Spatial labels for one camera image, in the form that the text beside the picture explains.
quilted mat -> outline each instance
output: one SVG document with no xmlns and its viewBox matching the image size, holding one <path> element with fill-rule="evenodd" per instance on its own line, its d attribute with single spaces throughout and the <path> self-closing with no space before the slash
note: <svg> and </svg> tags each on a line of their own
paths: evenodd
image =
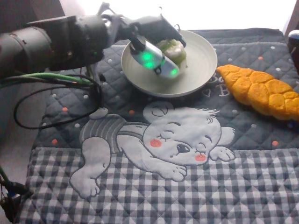
<svg viewBox="0 0 299 224">
<path fill-rule="evenodd" d="M 218 66 L 265 71 L 299 92 L 281 32 L 194 32 L 213 45 Z M 26 182 L 34 194 L 17 222 L 299 223 L 298 124 L 239 104 L 216 73 L 189 96 L 141 93 L 121 69 L 126 43 L 96 65 L 104 107 L 39 132 Z M 93 106 L 88 92 L 53 90 L 41 125 Z"/>
</svg>

gray quilted fabric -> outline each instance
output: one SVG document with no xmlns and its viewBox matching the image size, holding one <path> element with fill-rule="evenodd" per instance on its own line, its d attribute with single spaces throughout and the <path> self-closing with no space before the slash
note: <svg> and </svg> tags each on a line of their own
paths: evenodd
<svg viewBox="0 0 299 224">
<path fill-rule="evenodd" d="M 299 92 L 298 74 L 282 33 L 270 29 L 194 31 L 213 44 L 218 66 L 228 63 L 265 71 Z M 102 73 L 105 108 L 127 122 L 148 123 L 145 106 L 161 100 L 135 89 L 121 69 L 127 42 L 105 50 Z M 78 73 L 61 71 L 62 74 Z M 97 180 L 100 194 L 82 199 L 69 185 L 82 167 L 80 131 L 88 118 L 39 132 L 28 167 L 35 194 L 23 202 L 21 223 L 298 223 L 299 126 L 256 113 L 236 102 L 219 74 L 195 93 L 169 99 L 175 108 L 216 109 L 221 126 L 235 129 L 230 162 L 209 160 L 188 167 L 183 182 L 166 181 L 137 169 L 122 154 Z M 54 90 L 43 123 L 83 114 L 93 107 L 88 92 Z"/>
</svg>

orange dot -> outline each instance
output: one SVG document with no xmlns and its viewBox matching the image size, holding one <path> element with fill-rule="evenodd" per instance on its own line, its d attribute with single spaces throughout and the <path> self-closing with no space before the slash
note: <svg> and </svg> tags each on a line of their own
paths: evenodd
<svg viewBox="0 0 299 224">
<path fill-rule="evenodd" d="M 196 161 L 199 161 L 199 162 L 203 162 L 203 161 L 206 160 L 206 156 L 205 156 L 205 155 L 197 155 L 197 156 L 195 157 L 195 160 L 196 160 Z"/>
<path fill-rule="evenodd" d="M 158 139 L 153 139 L 150 141 L 150 145 L 153 147 L 160 147 L 162 145 L 162 142 Z"/>
<path fill-rule="evenodd" d="M 272 145 L 273 145 L 273 146 L 278 146 L 278 141 L 273 141 L 273 142 L 272 142 Z"/>
</svg>

white plate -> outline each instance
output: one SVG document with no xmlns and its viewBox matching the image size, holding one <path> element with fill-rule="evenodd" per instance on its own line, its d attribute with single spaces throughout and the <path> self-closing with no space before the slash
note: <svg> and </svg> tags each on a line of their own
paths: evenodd
<svg viewBox="0 0 299 224">
<path fill-rule="evenodd" d="M 169 80 L 143 68 L 130 54 L 127 45 L 121 55 L 121 66 L 128 80 L 141 91 L 157 97 L 180 97 L 202 87 L 213 76 L 217 55 L 212 45 L 203 37 L 181 30 L 187 42 L 187 69 L 184 74 Z"/>
</svg>

orange object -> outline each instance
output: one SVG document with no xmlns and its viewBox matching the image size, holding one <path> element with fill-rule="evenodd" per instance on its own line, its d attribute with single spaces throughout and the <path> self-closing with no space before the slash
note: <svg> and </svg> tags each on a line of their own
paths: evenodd
<svg viewBox="0 0 299 224">
<path fill-rule="evenodd" d="M 150 141 L 150 145 L 153 147 L 160 147 L 162 145 L 162 142 L 158 139 L 153 139 Z"/>
<path fill-rule="evenodd" d="M 278 141 L 273 141 L 273 142 L 272 142 L 272 145 L 273 145 L 273 146 L 278 146 Z"/>
<path fill-rule="evenodd" d="M 272 75 L 228 64 L 217 68 L 228 90 L 242 104 L 277 119 L 299 120 L 299 94 Z"/>
<path fill-rule="evenodd" d="M 199 162 L 205 161 L 206 160 L 206 156 L 205 155 L 197 155 L 195 157 L 195 160 L 199 161 Z"/>
</svg>

